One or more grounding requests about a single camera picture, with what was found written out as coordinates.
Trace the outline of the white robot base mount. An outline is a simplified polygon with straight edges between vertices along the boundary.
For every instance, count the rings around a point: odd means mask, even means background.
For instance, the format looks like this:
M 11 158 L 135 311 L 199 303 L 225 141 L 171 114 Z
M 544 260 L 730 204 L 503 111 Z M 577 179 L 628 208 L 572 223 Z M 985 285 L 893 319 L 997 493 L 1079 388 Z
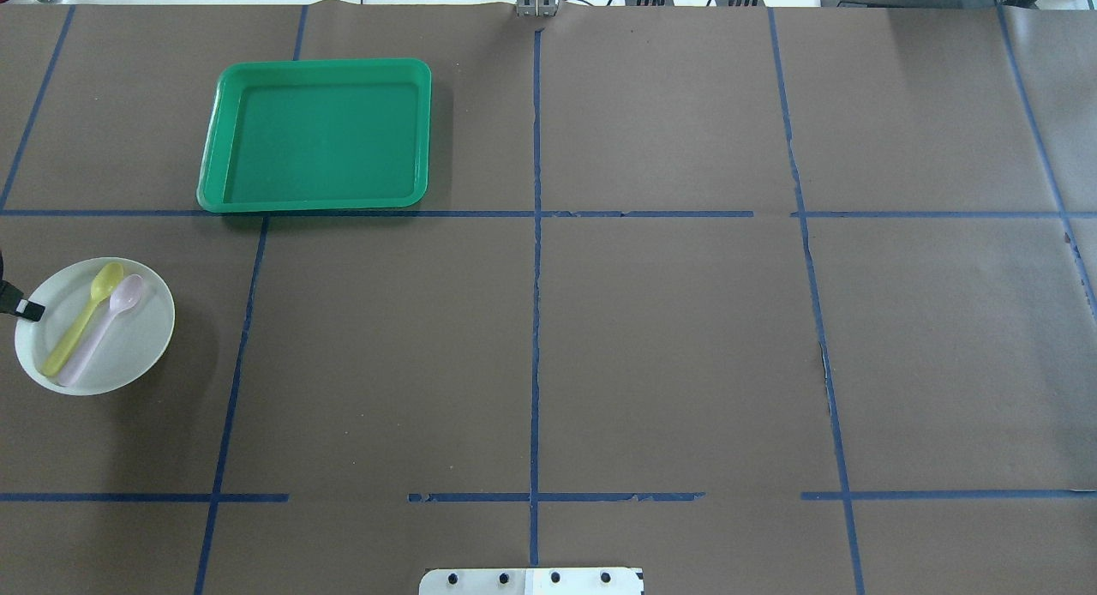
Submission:
M 644 594 L 641 568 L 437 568 L 419 594 Z

